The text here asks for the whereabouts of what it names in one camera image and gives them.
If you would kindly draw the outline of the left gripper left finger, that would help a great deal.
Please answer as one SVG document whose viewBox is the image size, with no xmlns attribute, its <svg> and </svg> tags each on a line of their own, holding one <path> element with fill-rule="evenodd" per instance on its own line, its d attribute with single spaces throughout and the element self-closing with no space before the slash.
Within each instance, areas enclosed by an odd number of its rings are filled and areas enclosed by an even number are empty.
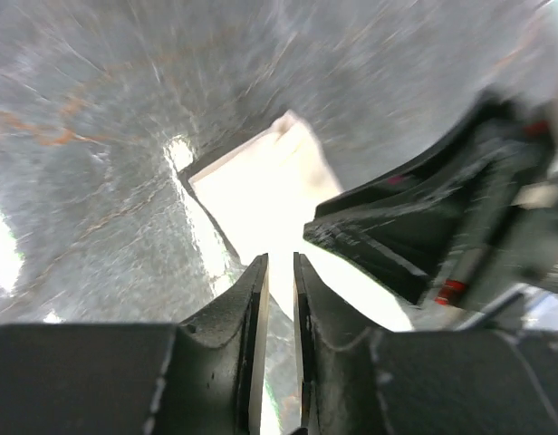
<svg viewBox="0 0 558 435">
<path fill-rule="evenodd" d="M 270 293 L 268 255 L 177 331 L 177 433 L 258 434 Z"/>
</svg>

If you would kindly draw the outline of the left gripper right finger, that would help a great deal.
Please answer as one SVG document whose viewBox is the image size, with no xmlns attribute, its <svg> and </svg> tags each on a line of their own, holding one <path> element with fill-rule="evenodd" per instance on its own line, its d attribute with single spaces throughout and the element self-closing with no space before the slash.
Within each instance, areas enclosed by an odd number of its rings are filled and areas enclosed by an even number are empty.
<svg viewBox="0 0 558 435">
<path fill-rule="evenodd" d="M 384 434 L 370 339 L 379 327 L 293 255 L 301 426 L 308 434 Z"/>
</svg>

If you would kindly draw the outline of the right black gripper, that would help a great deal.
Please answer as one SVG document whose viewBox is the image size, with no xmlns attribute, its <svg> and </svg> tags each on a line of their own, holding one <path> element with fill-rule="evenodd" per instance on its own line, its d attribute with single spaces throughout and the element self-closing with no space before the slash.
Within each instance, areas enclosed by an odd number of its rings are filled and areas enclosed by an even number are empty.
<svg viewBox="0 0 558 435">
<path fill-rule="evenodd" d="M 551 146 L 554 155 L 551 158 Z M 558 100 L 481 92 L 415 158 L 320 204 L 304 239 L 453 326 L 519 324 L 558 299 Z"/>
</svg>

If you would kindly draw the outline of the white cloth napkin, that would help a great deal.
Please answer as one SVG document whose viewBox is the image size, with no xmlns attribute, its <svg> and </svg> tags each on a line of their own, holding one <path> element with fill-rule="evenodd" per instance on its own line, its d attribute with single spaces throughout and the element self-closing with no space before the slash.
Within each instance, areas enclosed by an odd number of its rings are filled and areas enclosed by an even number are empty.
<svg viewBox="0 0 558 435">
<path fill-rule="evenodd" d="M 413 326 L 399 301 L 343 259 L 303 239 L 315 208 L 342 193 L 310 125 L 287 111 L 252 139 L 189 179 L 197 200 L 245 265 L 269 256 L 271 296 L 294 315 L 293 255 L 307 255 L 323 282 L 391 331 Z"/>
</svg>

